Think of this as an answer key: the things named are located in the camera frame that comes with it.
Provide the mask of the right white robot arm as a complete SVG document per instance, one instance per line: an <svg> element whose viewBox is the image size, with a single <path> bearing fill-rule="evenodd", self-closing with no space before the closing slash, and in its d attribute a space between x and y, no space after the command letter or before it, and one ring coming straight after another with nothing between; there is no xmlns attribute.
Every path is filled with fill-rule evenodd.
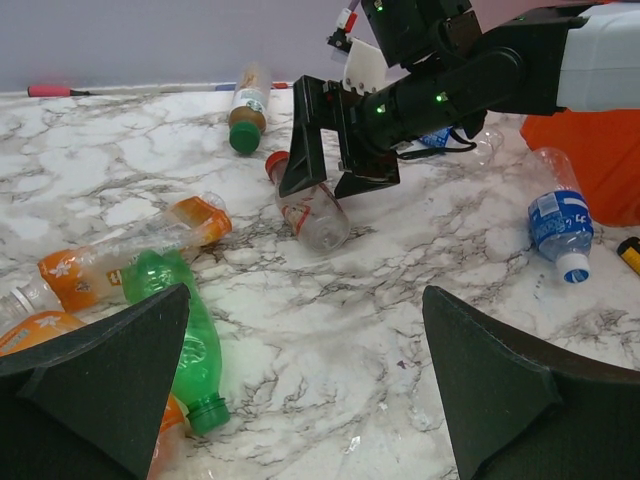
<svg viewBox="0 0 640 480"><path fill-rule="evenodd" d="M447 126L468 137L488 112L551 116L639 105L639 6L530 10L482 32L467 1L366 1L363 11L402 79L365 95L304 76L294 85L287 197L326 178L321 134L335 131L337 198L397 185L397 150Z"/></svg>

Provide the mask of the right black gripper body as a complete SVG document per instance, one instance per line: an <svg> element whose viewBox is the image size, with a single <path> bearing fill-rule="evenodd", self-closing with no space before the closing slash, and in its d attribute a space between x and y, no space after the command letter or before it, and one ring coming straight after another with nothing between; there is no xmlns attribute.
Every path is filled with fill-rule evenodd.
<svg viewBox="0 0 640 480"><path fill-rule="evenodd" d="M346 173L393 173L400 144L445 127L472 139L484 125L485 81L469 65L438 75L416 71L365 96L340 89L327 97Z"/></svg>

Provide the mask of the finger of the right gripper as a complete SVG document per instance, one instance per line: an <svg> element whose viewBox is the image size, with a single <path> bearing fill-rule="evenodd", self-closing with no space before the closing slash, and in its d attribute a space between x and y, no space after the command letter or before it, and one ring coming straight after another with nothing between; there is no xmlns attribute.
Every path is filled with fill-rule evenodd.
<svg viewBox="0 0 640 480"><path fill-rule="evenodd" d="M386 189L400 183L397 161L376 160L366 169L364 175L344 172L334 189L334 196L343 199L364 193Z"/></svg>
<svg viewBox="0 0 640 480"><path fill-rule="evenodd" d="M279 184L282 198L327 179L321 131L336 131L336 98L341 85L308 75L293 85L293 128L289 158Z"/></svg>

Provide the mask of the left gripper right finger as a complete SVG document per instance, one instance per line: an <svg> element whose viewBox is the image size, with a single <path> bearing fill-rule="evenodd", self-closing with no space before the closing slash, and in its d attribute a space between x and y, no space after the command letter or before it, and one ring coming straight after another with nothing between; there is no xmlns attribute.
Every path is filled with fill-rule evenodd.
<svg viewBox="0 0 640 480"><path fill-rule="evenodd" d="M423 319L462 479L636 479L639 374L502 323L440 287Z"/></svg>

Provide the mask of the red cap clear bottle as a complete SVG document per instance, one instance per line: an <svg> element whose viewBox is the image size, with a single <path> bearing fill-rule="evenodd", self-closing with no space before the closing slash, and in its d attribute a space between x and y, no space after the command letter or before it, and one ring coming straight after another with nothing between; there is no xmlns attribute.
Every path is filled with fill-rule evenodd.
<svg viewBox="0 0 640 480"><path fill-rule="evenodd" d="M289 160L286 151L272 153L266 173L275 186L275 203L296 238L309 250L326 254L339 248L350 234L350 222L324 183L283 197L280 184Z"/></svg>

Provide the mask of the small blue label bottle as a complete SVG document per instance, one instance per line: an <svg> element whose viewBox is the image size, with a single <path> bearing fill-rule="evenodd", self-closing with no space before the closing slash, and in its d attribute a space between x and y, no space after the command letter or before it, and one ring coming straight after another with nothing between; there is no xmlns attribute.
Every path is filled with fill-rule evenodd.
<svg viewBox="0 0 640 480"><path fill-rule="evenodd" d="M531 152L525 166L528 221L537 251L564 282L587 281L594 227L569 157L544 147Z"/></svg>

